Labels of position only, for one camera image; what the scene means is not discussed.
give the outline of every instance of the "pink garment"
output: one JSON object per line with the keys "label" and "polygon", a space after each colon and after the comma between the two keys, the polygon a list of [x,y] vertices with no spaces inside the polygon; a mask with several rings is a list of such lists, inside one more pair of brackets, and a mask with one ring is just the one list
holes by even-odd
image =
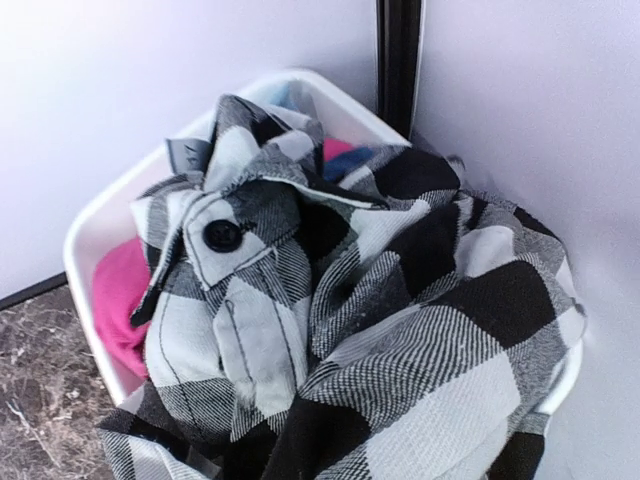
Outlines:
{"label": "pink garment", "polygon": [[353,145],[343,142],[342,140],[336,140],[335,138],[324,139],[324,161],[328,162],[333,160],[341,153],[353,150]]}
{"label": "pink garment", "polygon": [[136,237],[111,250],[93,274],[93,315],[98,336],[107,351],[139,377],[148,377],[142,357],[149,325],[131,326],[151,276]]}

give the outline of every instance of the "black and white checkered shirt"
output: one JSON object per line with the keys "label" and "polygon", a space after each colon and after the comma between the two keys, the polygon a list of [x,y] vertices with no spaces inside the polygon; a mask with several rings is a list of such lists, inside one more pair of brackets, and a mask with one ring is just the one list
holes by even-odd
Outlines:
{"label": "black and white checkered shirt", "polygon": [[334,185],[322,143],[224,97],[133,205],[150,380],[100,425],[116,477],[532,478],[584,326],[561,243],[457,162],[374,147]]}

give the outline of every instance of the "floor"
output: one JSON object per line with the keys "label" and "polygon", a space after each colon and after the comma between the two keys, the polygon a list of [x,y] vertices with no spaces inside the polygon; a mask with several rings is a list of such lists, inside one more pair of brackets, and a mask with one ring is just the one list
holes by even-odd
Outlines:
{"label": "floor", "polygon": [[66,286],[0,312],[0,480],[112,480],[110,408]]}

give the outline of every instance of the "white bin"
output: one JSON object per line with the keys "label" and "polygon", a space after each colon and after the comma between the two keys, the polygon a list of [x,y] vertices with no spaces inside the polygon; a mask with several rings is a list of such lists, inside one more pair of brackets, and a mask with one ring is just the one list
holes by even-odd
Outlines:
{"label": "white bin", "polygon": [[[238,95],[255,103],[268,103],[290,82],[300,82],[313,97],[316,112],[327,135],[353,145],[408,144],[406,139],[369,110],[320,75],[306,70],[287,70],[267,76],[244,88]],[[215,109],[199,117],[175,138],[209,139]],[[91,281],[98,262],[119,244],[136,235],[129,205],[144,190],[171,175],[164,143],[138,165],[111,184],[87,205],[73,222],[64,245],[64,263],[78,315],[89,347],[105,385],[118,405],[142,380],[113,358],[94,328]],[[576,348],[553,394],[541,405],[552,413],[562,403],[577,377],[582,348]]]}

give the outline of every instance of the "black button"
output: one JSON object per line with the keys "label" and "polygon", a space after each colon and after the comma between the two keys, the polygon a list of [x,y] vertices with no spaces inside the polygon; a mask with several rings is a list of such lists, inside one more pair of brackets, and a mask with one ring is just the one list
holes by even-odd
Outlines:
{"label": "black button", "polygon": [[242,230],[228,220],[215,220],[204,227],[204,243],[214,252],[228,253],[237,250],[242,243]]}

